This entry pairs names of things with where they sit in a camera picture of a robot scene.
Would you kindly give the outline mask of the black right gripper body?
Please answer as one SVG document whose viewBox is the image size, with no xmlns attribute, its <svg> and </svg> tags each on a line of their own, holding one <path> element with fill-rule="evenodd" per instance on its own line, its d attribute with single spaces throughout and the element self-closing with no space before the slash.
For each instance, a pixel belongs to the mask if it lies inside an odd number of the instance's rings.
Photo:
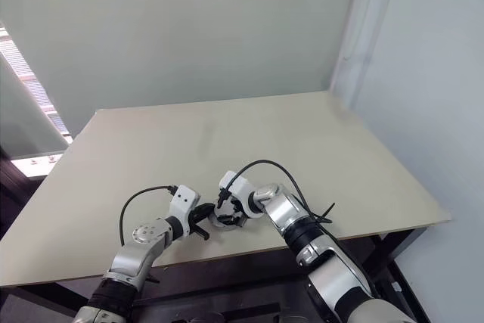
<svg viewBox="0 0 484 323">
<path fill-rule="evenodd" d="M 248 220 L 247 214 L 244 212 L 244 208 L 242 207 L 242 204 L 239 200 L 231 200 L 230 201 L 232 207 L 233 207 L 233 216 L 242 216 L 243 217 L 243 225 L 245 225 L 246 221 Z"/>
</svg>

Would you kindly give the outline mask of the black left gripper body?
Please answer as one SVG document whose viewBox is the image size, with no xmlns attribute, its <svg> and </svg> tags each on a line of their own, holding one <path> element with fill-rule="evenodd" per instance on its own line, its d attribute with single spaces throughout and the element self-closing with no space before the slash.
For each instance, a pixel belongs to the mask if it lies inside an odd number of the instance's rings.
<svg viewBox="0 0 484 323">
<path fill-rule="evenodd" d="M 197 224 L 200 221 L 200 214 L 203 212 L 202 206 L 195 207 L 188 215 L 190 233 L 201 233 L 202 228 Z"/>
</svg>

